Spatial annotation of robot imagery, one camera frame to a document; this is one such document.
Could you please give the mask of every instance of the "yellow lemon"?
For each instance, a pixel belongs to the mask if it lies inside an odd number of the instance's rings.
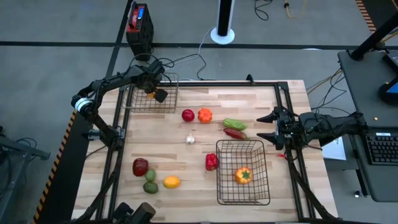
[[[164,187],[168,189],[176,188],[180,183],[180,179],[176,176],[168,176],[163,180]]]

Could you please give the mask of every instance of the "wooden table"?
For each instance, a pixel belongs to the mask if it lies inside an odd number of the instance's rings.
[[[310,111],[304,82],[289,81],[289,90],[294,112],[300,114]],[[117,96],[118,91],[115,90],[104,97],[100,115],[107,123],[112,123]],[[277,156],[281,152],[276,151],[272,144],[256,136],[256,133],[271,133],[275,130],[275,124],[256,122],[257,118],[269,114],[274,106],[275,91],[271,87],[180,87],[176,113],[131,113],[116,206],[126,202],[136,209],[142,202],[148,202],[157,212],[153,222],[297,221],[287,162]],[[203,107],[213,112],[210,124],[200,124],[197,119],[185,123],[181,119],[183,110],[190,108],[197,113]],[[204,161],[206,154],[216,151],[218,140],[230,139],[222,132],[225,118],[244,121],[248,125],[244,132],[251,139],[263,141],[266,146],[271,195],[271,202],[267,206],[229,206],[217,202],[216,172],[206,171]],[[185,143],[189,133],[193,134],[195,144]],[[317,141],[310,144],[319,146]],[[88,153],[101,146],[99,141],[90,143]],[[303,156],[311,189],[326,209],[337,216],[322,152],[306,148]],[[145,179],[132,174],[132,162],[138,157],[146,158],[150,167],[156,170],[157,194],[145,193],[142,189]],[[106,150],[103,150],[86,160],[73,211],[74,218],[84,212],[99,192],[105,158]],[[179,188],[166,189],[162,185],[162,180],[169,175],[180,177]],[[300,198],[308,216],[302,192]]]

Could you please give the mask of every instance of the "green fruit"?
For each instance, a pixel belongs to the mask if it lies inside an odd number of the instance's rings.
[[[145,174],[145,179],[147,181],[154,181],[156,177],[156,173],[154,170],[148,170]]]
[[[230,118],[224,119],[224,126],[226,126],[227,128],[232,128],[232,129],[238,130],[238,131],[242,131],[248,127],[241,121],[238,121],[235,119],[230,119]]]
[[[146,182],[142,188],[144,188],[144,191],[148,194],[155,194],[159,190],[157,184],[153,182]]]

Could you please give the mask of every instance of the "floor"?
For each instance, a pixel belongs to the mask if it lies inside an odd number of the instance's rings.
[[[215,25],[216,1],[145,2],[154,23],[156,43],[200,43]],[[0,0],[0,41],[114,43],[126,3]],[[253,4],[253,0],[236,0],[232,25],[235,44],[358,45],[371,34],[355,0],[309,0],[305,15],[296,20],[286,16],[283,0],[264,7],[268,21],[256,17]],[[302,1],[292,1],[290,5],[292,14],[299,14]],[[211,43],[211,39],[206,38],[205,43]],[[27,169],[27,184],[18,196],[13,222],[31,222],[73,110],[71,97],[90,81],[105,76],[112,52],[112,47],[0,46],[0,124],[11,139],[32,137],[39,148],[52,152],[48,161],[34,160]],[[178,58],[195,52],[197,49],[156,48],[154,55]],[[200,76],[242,80],[252,74],[256,80],[302,79],[311,86],[336,72],[337,53],[338,50],[202,49],[207,66]],[[128,48],[121,48],[114,72],[124,71],[132,57]],[[192,60],[168,72],[197,79],[201,66],[202,61]],[[348,89],[345,81],[338,87]],[[323,85],[309,95],[312,106],[318,104],[328,88],[328,84]],[[337,94],[333,91],[330,99]],[[349,93],[329,105],[354,111]],[[324,109],[322,113],[344,116],[337,110]],[[354,198],[359,184],[353,171],[329,170],[328,174],[341,218],[396,222],[398,203]]]

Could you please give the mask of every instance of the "wire basket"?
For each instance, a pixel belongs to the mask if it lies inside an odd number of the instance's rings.
[[[221,205],[268,205],[269,195],[266,153],[262,141],[220,140],[216,143],[217,201]],[[235,172],[249,168],[253,179],[238,184]]]
[[[123,100],[124,107],[130,109],[133,113],[175,113],[178,96],[178,74],[164,73],[164,76],[166,78],[163,78],[163,81],[161,81],[160,85],[157,87],[168,93],[163,103],[149,98],[144,90],[134,88],[131,93],[131,106],[127,107],[126,100]]]

